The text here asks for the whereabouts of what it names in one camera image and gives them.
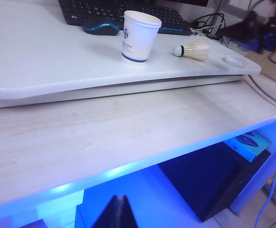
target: black keyboard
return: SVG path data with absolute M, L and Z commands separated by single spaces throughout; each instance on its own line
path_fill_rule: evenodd
M 123 30 L 124 11 L 135 10 L 159 18 L 162 26 L 158 33 L 186 35 L 192 34 L 188 23 L 174 9 L 155 6 L 134 0 L 58 0 L 65 21 L 69 25 L 81 25 L 90 16 L 107 17 Z

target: tiled floor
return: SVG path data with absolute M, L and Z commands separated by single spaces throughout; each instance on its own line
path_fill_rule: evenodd
M 253 228 L 257 215 L 266 198 L 267 193 L 261 190 L 243 209 L 240 216 L 236 216 L 228 209 L 225 209 L 214 218 L 222 228 Z M 258 227 L 276 228 L 276 206 L 273 202 L 270 202 L 266 207 Z

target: paper cup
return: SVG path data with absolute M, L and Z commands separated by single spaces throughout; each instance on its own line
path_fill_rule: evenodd
M 133 62 L 146 62 L 160 27 L 160 19 L 154 16 L 137 11 L 125 11 L 123 57 Z

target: blue mouse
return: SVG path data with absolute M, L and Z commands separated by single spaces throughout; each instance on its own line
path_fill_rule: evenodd
M 247 137 L 245 135 L 239 135 L 236 137 L 236 139 L 243 144 L 253 146 L 253 147 L 259 147 L 257 142 L 255 142 L 253 139 L 251 139 L 250 137 Z
M 120 31 L 119 26 L 107 17 L 88 17 L 81 27 L 84 32 L 100 36 L 115 36 Z

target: light wood desk surface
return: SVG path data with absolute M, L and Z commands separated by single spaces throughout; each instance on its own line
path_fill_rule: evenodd
M 276 97 L 276 82 L 255 78 Z M 95 177 L 80 188 L 90 187 L 113 168 L 139 161 L 124 175 L 275 122 L 276 107 L 246 81 L 1 108 L 0 204 Z

